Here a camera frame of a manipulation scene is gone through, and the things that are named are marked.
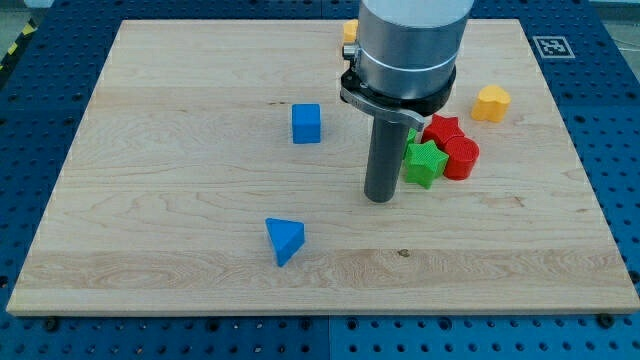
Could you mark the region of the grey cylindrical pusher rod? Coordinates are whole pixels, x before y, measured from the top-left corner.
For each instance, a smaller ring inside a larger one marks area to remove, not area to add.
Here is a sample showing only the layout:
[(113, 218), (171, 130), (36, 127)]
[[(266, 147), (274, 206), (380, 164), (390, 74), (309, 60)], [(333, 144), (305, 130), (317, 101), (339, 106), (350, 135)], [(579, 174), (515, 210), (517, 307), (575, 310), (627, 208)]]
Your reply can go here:
[(409, 127), (376, 117), (370, 137), (364, 194), (376, 203), (388, 202), (395, 193)]

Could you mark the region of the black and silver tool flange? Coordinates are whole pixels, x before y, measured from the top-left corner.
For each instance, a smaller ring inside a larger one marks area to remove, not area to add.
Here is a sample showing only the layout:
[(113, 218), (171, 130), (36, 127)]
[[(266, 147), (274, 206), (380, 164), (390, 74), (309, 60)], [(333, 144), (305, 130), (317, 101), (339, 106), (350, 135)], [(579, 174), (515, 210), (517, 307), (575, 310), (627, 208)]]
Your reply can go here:
[(424, 118), (433, 115), (449, 100), (456, 80), (456, 68), (445, 85), (435, 93), (417, 99), (393, 98), (366, 87), (352, 68), (341, 76), (341, 99), (356, 109), (383, 120), (399, 123), (419, 130), (424, 126)]

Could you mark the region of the yellow block behind arm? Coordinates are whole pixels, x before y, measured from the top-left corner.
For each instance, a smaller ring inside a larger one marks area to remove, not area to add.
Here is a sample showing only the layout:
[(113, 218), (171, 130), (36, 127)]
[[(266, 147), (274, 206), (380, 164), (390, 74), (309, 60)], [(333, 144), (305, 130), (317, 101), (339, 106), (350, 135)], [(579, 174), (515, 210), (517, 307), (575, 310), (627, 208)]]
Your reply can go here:
[(359, 21), (351, 19), (343, 24), (343, 43), (354, 43), (357, 39)]

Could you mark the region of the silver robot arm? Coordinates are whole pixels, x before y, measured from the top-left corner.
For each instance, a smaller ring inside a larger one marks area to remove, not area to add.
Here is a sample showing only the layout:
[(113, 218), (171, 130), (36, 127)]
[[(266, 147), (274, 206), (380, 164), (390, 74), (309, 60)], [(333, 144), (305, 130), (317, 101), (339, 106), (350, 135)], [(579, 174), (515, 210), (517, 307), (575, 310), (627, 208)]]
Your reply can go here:
[(364, 193), (392, 199), (410, 130), (444, 107), (474, 0), (362, 0), (340, 98), (373, 119)]

